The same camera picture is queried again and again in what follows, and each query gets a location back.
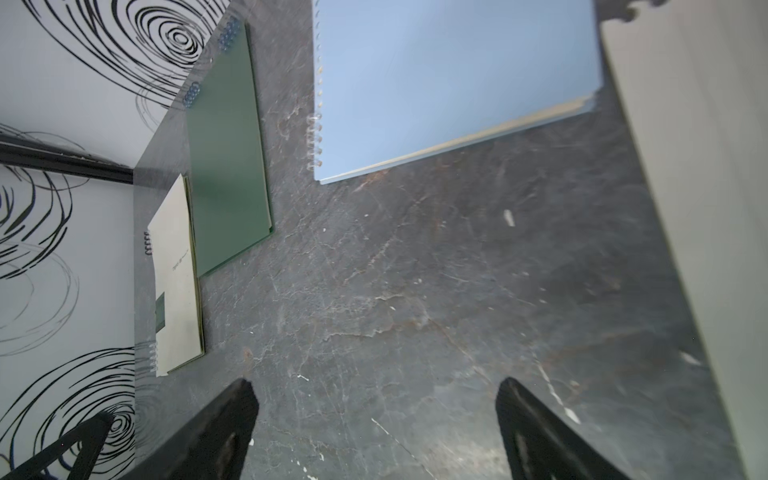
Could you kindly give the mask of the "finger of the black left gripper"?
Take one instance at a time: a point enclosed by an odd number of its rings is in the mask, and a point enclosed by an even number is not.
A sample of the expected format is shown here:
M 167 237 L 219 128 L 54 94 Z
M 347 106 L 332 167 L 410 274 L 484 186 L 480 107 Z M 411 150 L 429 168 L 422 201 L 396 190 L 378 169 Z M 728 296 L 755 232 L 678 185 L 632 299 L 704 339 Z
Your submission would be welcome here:
M 85 480 L 93 471 L 114 422 L 114 415 L 100 412 L 94 417 L 77 425 L 57 441 L 43 449 L 28 461 L 2 477 L 2 480 L 52 479 L 45 473 L 49 465 L 57 461 L 73 445 L 80 443 L 81 448 L 75 463 L 68 474 L 68 479 Z

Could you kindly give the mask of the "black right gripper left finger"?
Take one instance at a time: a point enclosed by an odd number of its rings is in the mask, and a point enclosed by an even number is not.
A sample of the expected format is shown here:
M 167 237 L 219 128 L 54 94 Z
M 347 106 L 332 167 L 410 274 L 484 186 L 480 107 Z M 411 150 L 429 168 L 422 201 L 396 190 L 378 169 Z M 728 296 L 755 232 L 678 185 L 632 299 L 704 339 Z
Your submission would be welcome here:
M 259 403 L 252 384 L 231 383 L 126 479 L 238 479 Z

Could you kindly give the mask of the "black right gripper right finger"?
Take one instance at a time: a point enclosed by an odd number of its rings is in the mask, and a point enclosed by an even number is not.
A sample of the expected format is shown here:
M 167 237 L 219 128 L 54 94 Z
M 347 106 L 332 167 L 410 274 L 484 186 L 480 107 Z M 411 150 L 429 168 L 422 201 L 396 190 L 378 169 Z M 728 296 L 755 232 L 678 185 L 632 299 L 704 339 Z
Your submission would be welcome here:
M 628 479 L 518 380 L 500 384 L 495 410 L 514 479 Z

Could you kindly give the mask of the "light blue spiral notebook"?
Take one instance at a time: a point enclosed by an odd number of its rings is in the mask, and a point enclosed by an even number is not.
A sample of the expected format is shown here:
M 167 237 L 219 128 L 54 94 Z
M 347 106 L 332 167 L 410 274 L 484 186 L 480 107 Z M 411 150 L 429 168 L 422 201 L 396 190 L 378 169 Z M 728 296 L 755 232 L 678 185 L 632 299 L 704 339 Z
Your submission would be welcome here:
M 589 111 L 590 1 L 312 5 L 315 179 L 329 184 Z

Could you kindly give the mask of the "torn lined paper page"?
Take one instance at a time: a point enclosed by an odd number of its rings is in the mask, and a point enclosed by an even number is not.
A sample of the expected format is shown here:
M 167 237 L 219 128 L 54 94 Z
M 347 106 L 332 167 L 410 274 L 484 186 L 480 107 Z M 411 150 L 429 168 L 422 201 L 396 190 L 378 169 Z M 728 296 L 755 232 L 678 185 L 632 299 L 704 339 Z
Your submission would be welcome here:
M 601 25 L 744 472 L 767 475 L 767 5 L 632 1 Z

